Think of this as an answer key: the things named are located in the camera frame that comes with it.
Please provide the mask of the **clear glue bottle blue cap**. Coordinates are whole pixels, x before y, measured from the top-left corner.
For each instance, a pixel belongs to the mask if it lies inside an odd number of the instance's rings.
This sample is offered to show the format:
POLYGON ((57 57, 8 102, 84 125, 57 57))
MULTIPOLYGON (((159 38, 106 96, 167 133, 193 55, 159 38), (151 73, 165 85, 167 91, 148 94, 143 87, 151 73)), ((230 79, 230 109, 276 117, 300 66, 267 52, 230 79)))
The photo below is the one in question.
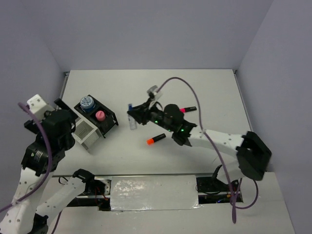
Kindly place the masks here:
MULTIPOLYGON (((132 110, 132 104, 128 104, 128 110, 132 110)), ((135 121, 135 119, 128 115, 128 121, 129 121, 129 125, 130 125, 130 129, 131 130, 135 130, 137 129, 137 122, 135 121)))

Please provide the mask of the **orange highlighter marker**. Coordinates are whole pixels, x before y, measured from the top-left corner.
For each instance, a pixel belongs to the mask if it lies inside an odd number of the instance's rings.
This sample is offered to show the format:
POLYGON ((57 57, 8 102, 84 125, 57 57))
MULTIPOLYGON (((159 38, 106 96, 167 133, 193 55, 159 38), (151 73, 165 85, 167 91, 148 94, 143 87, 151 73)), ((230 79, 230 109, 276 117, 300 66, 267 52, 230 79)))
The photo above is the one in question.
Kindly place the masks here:
POLYGON ((152 138, 148 139, 148 140, 146 141, 146 143, 147 143, 148 145, 152 145, 152 144, 154 144, 154 143, 156 143, 156 142, 158 142, 158 141, 160 141, 160 140, 162 140, 162 139, 164 139, 164 138, 166 138, 166 135, 165 135, 164 133, 162 133, 162 134, 160 134, 160 135, 157 135, 157 136, 155 136, 155 137, 152 137, 152 138))

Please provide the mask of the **blue slime jar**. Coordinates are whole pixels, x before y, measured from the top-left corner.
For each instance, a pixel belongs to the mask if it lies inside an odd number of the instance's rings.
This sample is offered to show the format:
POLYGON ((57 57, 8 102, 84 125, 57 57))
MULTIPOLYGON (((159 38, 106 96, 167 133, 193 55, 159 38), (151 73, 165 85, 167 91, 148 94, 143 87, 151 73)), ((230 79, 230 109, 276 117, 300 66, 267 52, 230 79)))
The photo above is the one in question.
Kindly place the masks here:
POLYGON ((80 100, 79 104, 80 104, 81 109, 86 113, 92 111, 96 105, 94 99, 91 96, 84 96, 80 100))

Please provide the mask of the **pink capped crayon tube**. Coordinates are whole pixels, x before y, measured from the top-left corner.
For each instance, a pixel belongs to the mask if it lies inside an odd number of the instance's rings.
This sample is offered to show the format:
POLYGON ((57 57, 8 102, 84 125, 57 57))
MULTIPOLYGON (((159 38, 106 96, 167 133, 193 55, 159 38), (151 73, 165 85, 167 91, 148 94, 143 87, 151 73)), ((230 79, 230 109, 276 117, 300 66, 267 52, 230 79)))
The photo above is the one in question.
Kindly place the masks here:
POLYGON ((99 122, 102 122, 106 119, 105 113, 101 110, 96 112, 95 117, 96 117, 97 121, 99 121, 99 122))

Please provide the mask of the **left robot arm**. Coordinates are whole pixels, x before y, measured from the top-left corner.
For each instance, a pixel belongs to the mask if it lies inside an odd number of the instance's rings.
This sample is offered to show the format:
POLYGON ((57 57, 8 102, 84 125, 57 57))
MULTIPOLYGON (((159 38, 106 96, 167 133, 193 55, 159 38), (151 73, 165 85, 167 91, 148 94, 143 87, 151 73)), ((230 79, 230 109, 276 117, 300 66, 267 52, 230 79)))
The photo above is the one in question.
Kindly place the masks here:
POLYGON ((91 194, 96 187, 95 176, 84 169, 73 173, 69 181, 41 203, 44 189, 59 162, 70 150, 75 139, 77 114, 60 98, 54 103, 58 109, 35 95, 18 106, 31 120, 24 127, 36 135, 21 162, 20 179, 12 202, 1 209, 5 217, 0 223, 2 234, 46 234, 51 222, 79 194, 91 194))

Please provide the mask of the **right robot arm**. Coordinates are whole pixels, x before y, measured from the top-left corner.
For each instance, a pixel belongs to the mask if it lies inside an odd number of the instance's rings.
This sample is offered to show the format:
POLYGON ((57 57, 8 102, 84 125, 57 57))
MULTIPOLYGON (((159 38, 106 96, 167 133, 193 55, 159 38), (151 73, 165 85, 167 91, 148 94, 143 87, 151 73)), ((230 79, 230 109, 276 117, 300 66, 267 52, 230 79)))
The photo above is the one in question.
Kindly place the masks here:
POLYGON ((218 156, 226 154, 233 157, 233 162, 222 162, 215 172, 212 186, 218 191, 223 191, 229 182, 243 177, 261 181, 272 156, 270 149, 255 132, 239 135, 201 129, 185 120, 184 113, 175 104, 168 104, 161 110, 144 103, 127 113, 138 124, 151 122, 167 130, 180 146, 202 147, 215 150, 218 156))

